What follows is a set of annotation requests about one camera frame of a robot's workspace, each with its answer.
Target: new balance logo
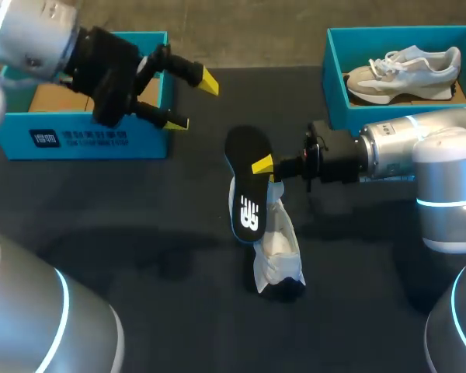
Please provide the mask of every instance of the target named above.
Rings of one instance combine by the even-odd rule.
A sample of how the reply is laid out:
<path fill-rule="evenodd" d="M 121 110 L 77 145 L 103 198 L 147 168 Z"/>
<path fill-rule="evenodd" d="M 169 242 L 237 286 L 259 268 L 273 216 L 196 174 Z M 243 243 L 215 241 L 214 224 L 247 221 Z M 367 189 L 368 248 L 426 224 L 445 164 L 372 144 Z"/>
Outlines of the new balance logo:
<path fill-rule="evenodd" d="M 259 227 L 259 218 L 256 215 L 259 213 L 259 205 L 254 204 L 243 196 L 241 201 L 243 204 L 243 207 L 240 210 L 240 219 L 242 220 L 242 225 L 245 228 L 250 228 L 255 232 Z"/>

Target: black table surface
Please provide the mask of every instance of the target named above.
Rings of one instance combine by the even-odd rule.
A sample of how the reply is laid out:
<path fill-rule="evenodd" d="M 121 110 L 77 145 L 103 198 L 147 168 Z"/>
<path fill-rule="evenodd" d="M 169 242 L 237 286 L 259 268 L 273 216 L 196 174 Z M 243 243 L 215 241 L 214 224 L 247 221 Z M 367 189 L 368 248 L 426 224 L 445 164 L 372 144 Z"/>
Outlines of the black table surface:
<path fill-rule="evenodd" d="M 213 71 L 214 98 L 178 84 L 192 118 L 169 158 L 8 162 L 0 233 L 107 299 L 126 333 L 124 372 L 427 372 L 427 312 L 465 259 L 421 244 L 410 182 L 288 180 L 283 202 L 307 288 L 296 302 L 252 290 L 253 249 L 230 230 L 228 129 L 255 124 L 278 155 L 325 118 L 321 69 Z"/>

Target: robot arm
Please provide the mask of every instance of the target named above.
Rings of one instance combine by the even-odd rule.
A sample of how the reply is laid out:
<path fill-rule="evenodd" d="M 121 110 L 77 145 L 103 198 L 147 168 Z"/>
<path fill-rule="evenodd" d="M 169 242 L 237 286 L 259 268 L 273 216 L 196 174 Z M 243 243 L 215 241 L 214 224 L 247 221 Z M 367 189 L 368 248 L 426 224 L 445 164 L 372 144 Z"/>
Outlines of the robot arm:
<path fill-rule="evenodd" d="M 138 101 L 157 72 L 169 71 L 214 95 L 219 91 L 202 64 L 175 56 L 164 44 L 144 56 L 104 29 L 80 27 L 78 10 L 61 0 L 0 0 L 0 64 L 32 77 L 10 82 L 0 76 L 0 85 L 64 85 L 91 97 L 95 121 L 107 127 L 134 113 L 160 128 L 188 128 L 188 118 Z"/>
<path fill-rule="evenodd" d="M 424 243 L 444 253 L 466 253 L 466 108 L 368 124 L 356 137 L 348 130 L 331 130 L 323 121 L 313 122 L 308 126 L 302 154 L 278 163 L 272 162 L 270 146 L 257 135 L 256 144 L 262 146 L 249 146 L 256 146 L 258 153 L 263 149 L 259 154 L 271 157 L 270 167 L 258 174 L 252 171 L 260 162 L 259 154 L 252 153 L 245 159 L 245 150 L 241 155 L 232 150 L 245 143 L 241 138 L 252 139 L 254 135 L 254 130 L 247 127 L 233 130 L 225 150 L 235 175 L 242 172 L 242 195 L 255 196 L 260 207 L 266 199 L 259 196 L 266 174 L 272 181 L 301 176 L 308 183 L 308 191 L 315 178 L 322 183 L 355 183 L 362 176 L 383 179 L 413 175 Z M 243 170 L 236 166 L 240 156 L 248 166 L 252 163 L 252 171 L 246 172 L 245 165 Z M 253 235 L 235 221 L 232 228 L 245 242 L 253 242 L 263 234 L 257 231 Z"/>

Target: white sneaker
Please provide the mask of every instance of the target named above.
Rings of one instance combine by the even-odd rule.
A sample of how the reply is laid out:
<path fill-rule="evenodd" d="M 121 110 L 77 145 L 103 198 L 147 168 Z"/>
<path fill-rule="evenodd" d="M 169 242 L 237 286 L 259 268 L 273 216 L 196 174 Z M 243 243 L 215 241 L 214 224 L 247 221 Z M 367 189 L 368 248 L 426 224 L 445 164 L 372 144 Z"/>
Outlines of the white sneaker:
<path fill-rule="evenodd" d="M 356 97 L 381 105 L 403 93 L 423 99 L 451 99 L 451 86 L 460 70 L 461 52 L 456 47 L 427 53 L 414 45 L 352 70 L 346 85 Z"/>
<path fill-rule="evenodd" d="M 234 190 L 235 178 L 231 180 L 228 199 L 230 217 Z M 301 252 L 294 226 L 280 199 L 283 193 L 283 182 L 270 183 L 266 232 L 260 241 L 254 243 L 254 279 L 259 293 L 270 284 L 278 285 L 284 281 L 284 285 L 293 285 L 285 286 L 284 292 L 299 292 L 305 287 Z"/>

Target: shoe sole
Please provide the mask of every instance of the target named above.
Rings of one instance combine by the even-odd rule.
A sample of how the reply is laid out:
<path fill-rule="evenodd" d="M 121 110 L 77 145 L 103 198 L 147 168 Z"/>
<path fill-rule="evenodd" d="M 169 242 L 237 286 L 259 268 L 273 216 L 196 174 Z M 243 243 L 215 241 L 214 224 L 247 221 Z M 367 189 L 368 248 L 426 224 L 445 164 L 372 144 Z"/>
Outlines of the shoe sole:
<path fill-rule="evenodd" d="M 411 88 L 404 91 L 396 92 L 393 95 L 366 95 L 364 93 L 359 93 L 349 89 L 350 93 L 352 93 L 355 97 L 359 97 L 364 101 L 369 103 L 376 103 L 377 105 L 387 105 L 389 104 L 395 97 L 400 95 L 413 95 L 419 97 L 421 99 L 452 99 L 452 88 L 449 85 L 448 87 L 422 87 L 422 88 Z"/>

